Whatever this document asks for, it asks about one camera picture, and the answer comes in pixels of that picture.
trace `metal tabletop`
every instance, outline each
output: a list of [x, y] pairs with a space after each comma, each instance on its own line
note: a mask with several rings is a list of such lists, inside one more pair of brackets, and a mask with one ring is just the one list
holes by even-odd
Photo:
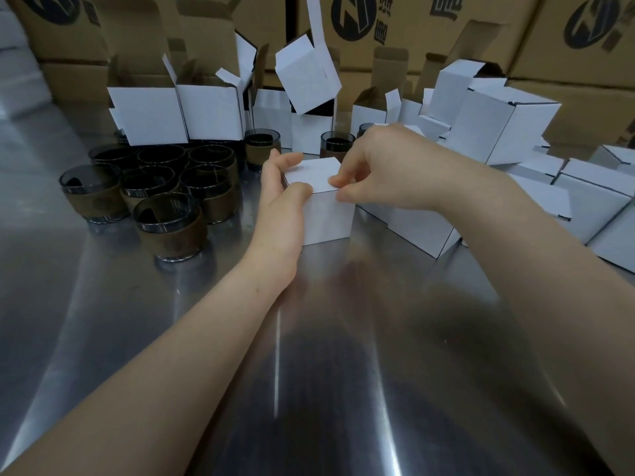
[[[257, 215], [243, 173], [240, 214], [179, 264], [130, 218], [88, 226], [57, 177], [114, 127], [105, 107], [64, 111], [0, 124], [0, 468], [209, 291]], [[188, 470], [607, 472], [469, 250], [435, 261], [359, 208], [350, 239], [303, 248]]]

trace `person's left hand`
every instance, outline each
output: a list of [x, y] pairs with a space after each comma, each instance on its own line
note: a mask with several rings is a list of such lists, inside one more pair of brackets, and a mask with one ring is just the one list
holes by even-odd
[[292, 183], [282, 187], [282, 172], [302, 161], [301, 152], [285, 153], [272, 149], [262, 166], [258, 220], [246, 257], [258, 264], [267, 264], [271, 275], [282, 277], [284, 286], [291, 283], [298, 268], [298, 258], [304, 241], [302, 207], [313, 194], [307, 183]]

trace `black circular logo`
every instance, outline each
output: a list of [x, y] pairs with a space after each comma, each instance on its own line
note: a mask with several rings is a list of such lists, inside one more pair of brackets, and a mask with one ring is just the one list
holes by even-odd
[[81, 6], [79, 0], [23, 0], [38, 16], [55, 24], [74, 23]]
[[620, 0], [585, 1], [567, 22], [565, 43], [575, 49], [590, 47], [611, 31], [619, 16]]
[[349, 41], [364, 38], [377, 17], [377, 0], [333, 0], [331, 22], [337, 34]]

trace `person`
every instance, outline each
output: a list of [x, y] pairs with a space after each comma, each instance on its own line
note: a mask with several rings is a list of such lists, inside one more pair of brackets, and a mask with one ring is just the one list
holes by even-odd
[[[184, 472], [265, 314], [296, 274], [302, 207], [312, 188], [293, 183], [283, 189], [281, 172], [302, 157], [272, 150], [241, 261], [7, 467], [6, 476]], [[370, 128], [329, 182], [341, 202], [437, 211], [454, 225], [600, 454], [617, 475], [632, 473], [630, 284], [510, 177], [400, 125]]]

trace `forearm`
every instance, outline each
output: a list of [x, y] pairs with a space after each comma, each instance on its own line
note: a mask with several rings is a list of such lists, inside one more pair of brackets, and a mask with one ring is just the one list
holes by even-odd
[[508, 176], [468, 176], [452, 197], [445, 216], [519, 317], [568, 407], [616, 472], [634, 467], [635, 290]]
[[182, 474], [264, 315], [286, 285], [264, 265], [257, 258], [243, 259], [174, 327], [36, 441], [7, 474]]

